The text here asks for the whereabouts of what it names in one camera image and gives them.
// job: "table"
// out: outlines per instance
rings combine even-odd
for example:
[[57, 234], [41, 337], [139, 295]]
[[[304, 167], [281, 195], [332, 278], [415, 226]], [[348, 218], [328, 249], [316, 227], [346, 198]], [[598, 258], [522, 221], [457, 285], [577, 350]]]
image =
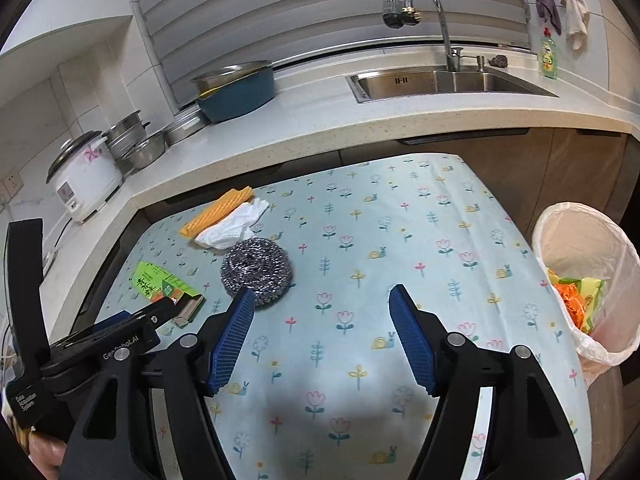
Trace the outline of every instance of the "table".
[[[270, 202], [255, 232], [287, 250], [294, 284], [256, 312], [230, 383], [207, 399], [238, 479], [406, 478], [436, 400], [415, 383], [388, 312], [403, 283], [419, 308], [478, 346], [529, 346], [551, 382], [586, 470], [591, 421], [573, 342], [546, 275], [491, 192], [456, 155], [398, 156], [255, 190]], [[165, 348], [228, 307], [222, 254], [178, 229], [205, 205], [140, 238], [97, 320], [147, 304], [129, 282], [158, 264], [206, 301]], [[161, 400], [161, 392], [154, 393]], [[179, 478], [162, 402], [156, 427], [167, 478]], [[491, 390], [483, 390], [463, 478], [476, 478]]]

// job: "blue gripper pad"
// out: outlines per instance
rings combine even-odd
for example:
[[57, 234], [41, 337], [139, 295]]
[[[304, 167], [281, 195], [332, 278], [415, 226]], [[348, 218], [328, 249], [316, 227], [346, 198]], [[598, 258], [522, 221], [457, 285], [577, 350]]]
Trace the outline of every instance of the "blue gripper pad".
[[233, 303], [237, 303], [236, 310], [211, 353], [207, 385], [214, 395], [229, 382], [246, 333], [249, 332], [251, 322], [254, 320], [255, 296], [250, 290], [245, 290], [240, 297], [236, 296]]
[[431, 395], [436, 386], [433, 350], [416, 319], [420, 311], [404, 286], [396, 285], [389, 293], [389, 313], [415, 381]]

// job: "human hand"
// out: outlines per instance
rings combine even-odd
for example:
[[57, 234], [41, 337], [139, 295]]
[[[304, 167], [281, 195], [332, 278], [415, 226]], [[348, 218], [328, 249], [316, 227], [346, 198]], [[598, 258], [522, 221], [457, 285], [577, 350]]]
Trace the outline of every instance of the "human hand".
[[58, 480], [65, 451], [61, 440], [34, 431], [29, 434], [29, 458], [47, 480]]

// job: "metal basin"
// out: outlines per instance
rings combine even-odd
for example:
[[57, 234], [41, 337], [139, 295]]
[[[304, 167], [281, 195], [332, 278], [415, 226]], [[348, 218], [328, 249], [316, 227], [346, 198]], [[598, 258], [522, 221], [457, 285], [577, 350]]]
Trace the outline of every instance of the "metal basin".
[[347, 76], [359, 103], [408, 95], [462, 92], [507, 92], [558, 97], [547, 90], [504, 72], [475, 68], [447, 72], [443, 66], [380, 70]]

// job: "orange wrapper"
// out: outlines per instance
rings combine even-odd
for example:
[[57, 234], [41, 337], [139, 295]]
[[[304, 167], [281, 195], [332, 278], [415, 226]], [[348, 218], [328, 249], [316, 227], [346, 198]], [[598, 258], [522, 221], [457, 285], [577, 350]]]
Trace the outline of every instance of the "orange wrapper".
[[585, 301], [580, 292], [578, 292], [578, 288], [573, 283], [558, 283], [554, 287], [560, 294], [562, 301], [564, 301], [564, 306], [574, 325], [580, 329], [584, 322]]

